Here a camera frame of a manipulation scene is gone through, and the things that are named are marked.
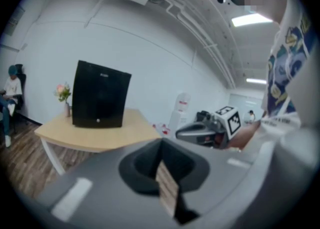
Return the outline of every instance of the black chair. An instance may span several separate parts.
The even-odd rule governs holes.
[[[27,76],[24,73],[17,73],[16,76],[19,78],[21,82],[21,89],[22,89],[22,95],[23,95]],[[20,111],[24,105],[24,99],[22,95],[18,97],[18,104],[15,106],[14,114],[10,120],[13,124],[13,131],[15,134],[17,133],[16,132],[17,118],[20,116],[18,111]]]

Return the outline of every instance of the person's arm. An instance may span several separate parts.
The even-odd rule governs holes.
[[[5,100],[8,100],[8,99],[15,99],[15,98],[17,98],[19,96],[21,96],[21,95],[3,95],[3,98]]]
[[[8,80],[5,81],[4,87],[2,90],[0,90],[0,95],[4,95],[6,94],[6,89],[7,89],[7,84],[8,84]]]
[[[255,121],[249,126],[243,127],[239,132],[230,140],[227,148],[243,149],[254,136],[257,129],[260,127],[260,121]]]

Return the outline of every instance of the wooden table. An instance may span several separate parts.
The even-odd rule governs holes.
[[[72,124],[72,117],[67,118],[64,114],[60,114],[52,121],[37,128],[34,133],[41,138],[46,154],[60,175],[65,173],[65,169],[53,150],[53,145],[99,153],[161,137],[148,124],[140,111],[135,109],[124,110],[122,127],[75,127]]]

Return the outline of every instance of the person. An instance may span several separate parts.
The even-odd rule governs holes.
[[[256,115],[255,115],[254,111],[250,110],[250,111],[248,112],[248,114],[250,114],[249,123],[250,123],[250,124],[254,123],[255,120],[256,120]]]
[[[22,95],[21,82],[17,77],[17,68],[11,65],[8,70],[9,78],[6,80],[3,90],[0,91],[0,106],[3,114],[3,127],[5,136],[5,146],[11,145],[11,137],[9,136],[9,120],[13,116],[18,97]]]
[[[275,35],[270,56],[266,58],[267,85],[261,106],[265,111],[263,118],[239,130],[228,145],[229,148],[256,153],[263,143],[276,141],[302,125],[300,117],[304,116],[305,109],[301,111],[301,107],[305,106],[303,102],[306,102],[301,98],[302,90],[313,88],[305,81],[308,73],[305,73],[303,66],[307,64],[308,67],[305,68],[309,69],[310,63],[316,63],[316,58],[319,58],[319,41],[299,0],[231,1],[238,6],[244,6],[250,12],[273,20],[280,29]],[[297,105],[300,108],[300,117],[295,107]]]

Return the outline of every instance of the flower vase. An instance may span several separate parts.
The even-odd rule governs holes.
[[[70,117],[70,105],[68,102],[65,102],[64,104],[64,116]]]

